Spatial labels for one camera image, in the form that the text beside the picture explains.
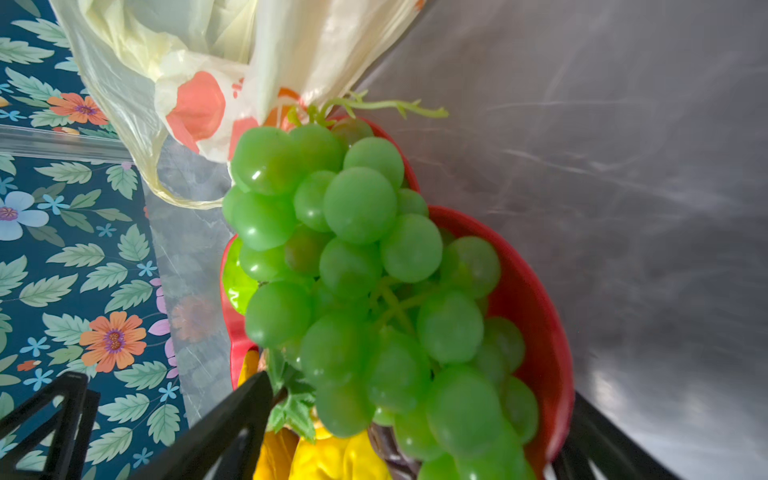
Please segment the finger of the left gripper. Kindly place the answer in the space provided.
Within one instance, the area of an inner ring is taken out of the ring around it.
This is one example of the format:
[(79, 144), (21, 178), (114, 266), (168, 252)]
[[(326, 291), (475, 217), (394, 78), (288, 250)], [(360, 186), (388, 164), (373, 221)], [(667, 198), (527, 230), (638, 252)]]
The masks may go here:
[[(85, 374), (65, 372), (33, 397), (1, 419), (1, 435), (16, 428), (51, 404), (62, 399), (58, 410), (33, 432), (23, 437), (1, 459), (3, 479), (79, 479), (82, 477), (88, 442), (95, 422), (100, 394), (88, 388)], [(51, 444), (40, 471), (22, 468), (22, 458), (46, 438)]]

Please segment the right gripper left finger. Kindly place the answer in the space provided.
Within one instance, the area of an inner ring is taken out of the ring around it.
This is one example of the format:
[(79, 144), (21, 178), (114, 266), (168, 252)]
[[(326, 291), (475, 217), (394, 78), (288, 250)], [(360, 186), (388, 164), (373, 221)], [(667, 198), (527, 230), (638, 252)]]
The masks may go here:
[(251, 479), (272, 410), (268, 374), (259, 372), (132, 479)]

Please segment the yellow plastic fruit-print bag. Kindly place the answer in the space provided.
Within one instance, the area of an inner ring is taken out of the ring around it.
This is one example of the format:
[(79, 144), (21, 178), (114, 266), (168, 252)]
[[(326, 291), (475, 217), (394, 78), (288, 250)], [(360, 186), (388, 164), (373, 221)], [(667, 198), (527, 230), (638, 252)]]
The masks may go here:
[(165, 202), (158, 162), (167, 139), (229, 162), (248, 129), (284, 127), (347, 96), (407, 31), (419, 1), (55, 1), (89, 94)]

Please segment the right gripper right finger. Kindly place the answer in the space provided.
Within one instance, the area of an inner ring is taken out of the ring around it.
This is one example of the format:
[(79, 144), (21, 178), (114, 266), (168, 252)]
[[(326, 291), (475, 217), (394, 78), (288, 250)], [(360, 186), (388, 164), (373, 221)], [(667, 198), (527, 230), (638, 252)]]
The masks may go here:
[(596, 479), (593, 467), (605, 479), (680, 479), (580, 393), (575, 394), (570, 431), (552, 467), (554, 477), (562, 480)]

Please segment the yellow fake lemon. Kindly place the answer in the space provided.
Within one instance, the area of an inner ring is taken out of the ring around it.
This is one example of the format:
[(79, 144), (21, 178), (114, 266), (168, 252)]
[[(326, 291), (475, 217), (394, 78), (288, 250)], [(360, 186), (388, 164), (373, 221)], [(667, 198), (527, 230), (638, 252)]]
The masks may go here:
[(289, 474), (291, 480), (391, 479), (385, 462), (374, 452), (368, 433), (353, 437), (333, 436), (320, 421), (315, 422), (315, 442), (299, 440)]

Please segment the yellow fake banana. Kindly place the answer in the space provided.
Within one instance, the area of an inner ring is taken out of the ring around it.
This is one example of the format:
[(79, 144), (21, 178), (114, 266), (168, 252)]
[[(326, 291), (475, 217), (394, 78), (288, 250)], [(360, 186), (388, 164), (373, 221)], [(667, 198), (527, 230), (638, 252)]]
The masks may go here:
[[(237, 387), (264, 369), (257, 349), (250, 349), (244, 356)], [(259, 460), (253, 475), (254, 480), (288, 479), (298, 444), (298, 436), (288, 429), (279, 432), (267, 431), (261, 446)]]

